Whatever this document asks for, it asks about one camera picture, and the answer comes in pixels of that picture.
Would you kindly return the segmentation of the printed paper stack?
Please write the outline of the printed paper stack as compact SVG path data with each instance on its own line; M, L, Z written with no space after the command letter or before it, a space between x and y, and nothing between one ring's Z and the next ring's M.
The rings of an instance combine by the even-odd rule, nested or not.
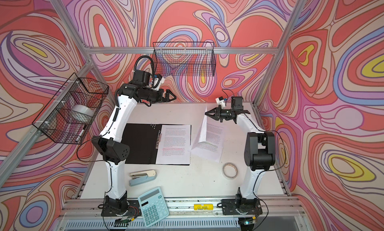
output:
M215 121L205 115L212 108L213 105L206 104L203 109L203 118L198 126L199 129L191 146L190 153L191 155L219 163L224 148L226 127L219 121Z

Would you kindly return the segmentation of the white black file folder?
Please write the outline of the white black file folder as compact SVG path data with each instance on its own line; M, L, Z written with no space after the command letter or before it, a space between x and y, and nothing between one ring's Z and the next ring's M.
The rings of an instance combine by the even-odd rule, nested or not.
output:
M128 123L124 129L122 143L130 147L126 164L156 164L163 124Z

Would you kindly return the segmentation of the single printed paper sheet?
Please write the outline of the single printed paper sheet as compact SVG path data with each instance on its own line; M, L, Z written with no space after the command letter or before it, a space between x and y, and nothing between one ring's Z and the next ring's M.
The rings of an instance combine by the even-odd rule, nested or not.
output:
M156 164L190 165L191 125L162 125Z

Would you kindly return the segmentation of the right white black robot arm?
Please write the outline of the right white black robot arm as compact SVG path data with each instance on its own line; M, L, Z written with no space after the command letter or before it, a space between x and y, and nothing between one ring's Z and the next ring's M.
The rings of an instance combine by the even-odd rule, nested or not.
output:
M245 179L238 188L234 199L222 199L218 207L224 215L259 216L263 213L258 191L266 172L276 162L275 135L265 131L252 119L251 113L244 109L243 98L231 97L231 107L226 108L223 97L216 98L217 107L206 111L205 115L213 120L223 122L234 121L247 134L244 160L248 167Z

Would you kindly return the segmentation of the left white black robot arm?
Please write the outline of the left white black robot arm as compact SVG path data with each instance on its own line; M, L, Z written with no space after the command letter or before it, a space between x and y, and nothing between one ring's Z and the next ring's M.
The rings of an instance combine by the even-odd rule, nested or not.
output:
M115 209L127 206L124 165L130 153L130 147L122 143L124 129L133 110L139 103L150 107L154 103L167 103L176 100L170 90L163 90L161 74L146 71L134 71L133 79L116 90L116 105L105 126L98 136L91 140L102 156L108 171L109 188L106 192L104 207Z

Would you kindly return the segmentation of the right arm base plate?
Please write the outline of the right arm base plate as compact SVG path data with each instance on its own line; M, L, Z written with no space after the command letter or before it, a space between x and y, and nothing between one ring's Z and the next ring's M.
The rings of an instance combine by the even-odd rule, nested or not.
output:
M223 215L255 215L256 217L263 214L262 206L259 199L247 200L241 198L236 199L222 199L218 204L218 207L222 209Z

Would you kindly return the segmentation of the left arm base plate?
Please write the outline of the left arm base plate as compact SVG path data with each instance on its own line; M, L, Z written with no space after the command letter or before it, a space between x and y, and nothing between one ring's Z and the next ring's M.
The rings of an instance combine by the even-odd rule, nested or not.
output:
M98 208L102 210L102 217L138 217L142 214L138 200L127 200L126 204L109 200Z

